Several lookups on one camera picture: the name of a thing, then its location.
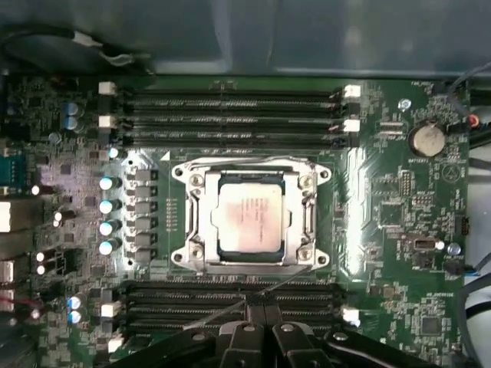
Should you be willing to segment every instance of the cpu socket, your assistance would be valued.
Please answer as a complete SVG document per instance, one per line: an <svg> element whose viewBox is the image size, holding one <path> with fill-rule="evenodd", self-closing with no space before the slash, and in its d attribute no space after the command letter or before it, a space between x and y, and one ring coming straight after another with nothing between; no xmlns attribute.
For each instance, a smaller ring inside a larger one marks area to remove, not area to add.
<svg viewBox="0 0 491 368"><path fill-rule="evenodd" d="M186 185L180 267L204 274L294 274L322 268L315 247L317 188L331 170L307 159L202 157L172 170Z"/></svg>

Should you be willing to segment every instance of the motherboard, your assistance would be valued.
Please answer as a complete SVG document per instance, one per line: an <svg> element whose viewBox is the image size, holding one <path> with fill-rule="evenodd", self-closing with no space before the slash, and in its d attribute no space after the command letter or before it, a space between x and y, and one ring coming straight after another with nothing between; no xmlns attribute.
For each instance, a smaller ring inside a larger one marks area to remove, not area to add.
<svg viewBox="0 0 491 368"><path fill-rule="evenodd" d="M42 301L26 317L39 366L103 366L296 274L275 296L316 335L349 327L443 366L460 348L469 140L440 82L3 90L1 292Z"/></svg>

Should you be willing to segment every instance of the white connector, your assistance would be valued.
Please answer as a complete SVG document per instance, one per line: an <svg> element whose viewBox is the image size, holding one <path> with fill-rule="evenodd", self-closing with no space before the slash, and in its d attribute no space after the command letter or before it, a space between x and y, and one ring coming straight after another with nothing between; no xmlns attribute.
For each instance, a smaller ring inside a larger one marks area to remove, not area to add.
<svg viewBox="0 0 491 368"><path fill-rule="evenodd" d="M116 118L112 115L101 115L99 116L99 127L100 128L116 128Z"/></svg>
<svg viewBox="0 0 491 368"><path fill-rule="evenodd" d="M343 320L353 326L360 326L360 310L353 307L342 307Z"/></svg>
<svg viewBox="0 0 491 368"><path fill-rule="evenodd" d="M343 122L343 132L359 132L360 120L359 119L346 119Z"/></svg>
<svg viewBox="0 0 491 368"><path fill-rule="evenodd" d="M124 338L121 335L117 335L116 337L113 337L107 343L107 352L109 354L114 353L116 350L118 350L120 347L123 346L123 342L124 342Z"/></svg>
<svg viewBox="0 0 491 368"><path fill-rule="evenodd" d="M361 86L358 84L349 84L344 88L344 97L361 97Z"/></svg>
<svg viewBox="0 0 491 368"><path fill-rule="evenodd" d="M115 301L101 305L101 317L113 318L121 310L121 302Z"/></svg>
<svg viewBox="0 0 491 368"><path fill-rule="evenodd" d="M116 94L116 84L114 82L99 82L99 94L114 96Z"/></svg>

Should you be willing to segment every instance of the gray wire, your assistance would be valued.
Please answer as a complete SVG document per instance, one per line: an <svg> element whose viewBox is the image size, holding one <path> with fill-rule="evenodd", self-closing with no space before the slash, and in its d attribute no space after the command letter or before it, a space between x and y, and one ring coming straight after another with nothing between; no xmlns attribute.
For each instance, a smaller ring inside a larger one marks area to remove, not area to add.
<svg viewBox="0 0 491 368"><path fill-rule="evenodd" d="M455 91L457 89L457 87L467 81L469 78L471 77L474 77L476 74L482 72L482 71L485 71L487 69L490 69L491 68L491 61L488 61L487 63L483 64L483 65L480 65L479 67L475 67L474 69L471 69L470 71L466 71L464 74L462 74L460 77L458 77L451 85L450 87L448 88L448 91L447 91L447 100L448 102L450 102L453 107L455 108L455 110L457 110L457 112L465 117L468 117L471 115L471 112L470 110L465 107L463 105L462 102L460 102L460 100L455 97Z"/></svg>
<svg viewBox="0 0 491 368"><path fill-rule="evenodd" d="M280 288L281 286L283 286L284 284L287 284L288 282L296 279L298 276L304 274L304 273L308 273L311 271L311 266L307 266L307 267L304 267L303 269L301 269L299 272L297 272L296 274L293 274L292 276L290 276L289 278L283 280L283 281L280 281L274 285L271 285L269 287L267 287L266 289L263 289L261 291L259 291L257 294L259 295L263 295L265 293L268 293L270 291L274 291L275 289L277 288ZM209 322L211 322L212 320L224 315L224 314L227 314L227 313L230 313L230 312L233 312L235 309L241 307L246 301L238 301L237 303L235 303L234 305L231 305L230 307L227 307L225 309L222 309L222 310L219 310L218 312L214 313L214 314L210 314L209 316L206 316L204 318L201 318L200 320L195 320L194 322L191 322L190 324L186 324L183 326L183 330L188 330L190 328L197 328L197 327L203 327L205 326L206 324L208 324Z"/></svg>

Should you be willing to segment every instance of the red wire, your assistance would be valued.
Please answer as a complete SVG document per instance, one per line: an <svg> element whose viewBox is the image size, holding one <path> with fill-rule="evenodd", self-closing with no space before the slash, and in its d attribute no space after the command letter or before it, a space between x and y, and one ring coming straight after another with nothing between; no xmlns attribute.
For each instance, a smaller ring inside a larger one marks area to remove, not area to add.
<svg viewBox="0 0 491 368"><path fill-rule="evenodd" d="M10 299L9 297L0 297L0 302L12 303L12 304L25 304L33 308L39 308L40 305L37 301L29 301L25 299Z"/></svg>

